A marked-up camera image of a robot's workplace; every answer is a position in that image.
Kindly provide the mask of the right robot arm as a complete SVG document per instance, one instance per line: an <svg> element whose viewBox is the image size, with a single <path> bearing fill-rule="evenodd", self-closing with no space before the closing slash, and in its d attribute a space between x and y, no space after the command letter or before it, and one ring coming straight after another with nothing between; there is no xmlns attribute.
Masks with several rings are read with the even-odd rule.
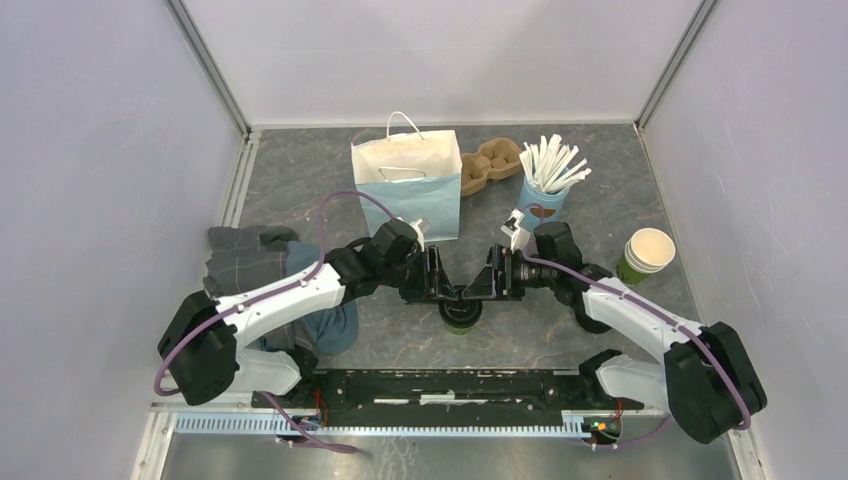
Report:
<svg viewBox="0 0 848 480"><path fill-rule="evenodd" d="M615 330L652 358L638 361L609 350L584 362L577 392L585 405L602 408L615 397L635 400L663 410L702 444L748 429L753 415L766 407L766 392L732 327L675 315L585 262L563 221L528 232L510 219L502 230L511 246L492 247L487 265L461 289L463 301L520 300L529 289L545 288L573 311L583 330Z"/></svg>

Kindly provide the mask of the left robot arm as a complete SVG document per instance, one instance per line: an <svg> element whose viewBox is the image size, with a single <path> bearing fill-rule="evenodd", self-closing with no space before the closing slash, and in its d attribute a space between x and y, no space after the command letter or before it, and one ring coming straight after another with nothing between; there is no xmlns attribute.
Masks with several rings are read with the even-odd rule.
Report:
<svg viewBox="0 0 848 480"><path fill-rule="evenodd" d="M181 395L189 406L226 392L265 391L290 407L306 405L313 379L284 352L250 349L265 334L308 314L373 294L398 291L406 303L456 302L459 289L441 269L423 223L393 218L370 237L330 250L304 270L266 286L218 300L204 291L184 298L157 345L159 396Z"/></svg>

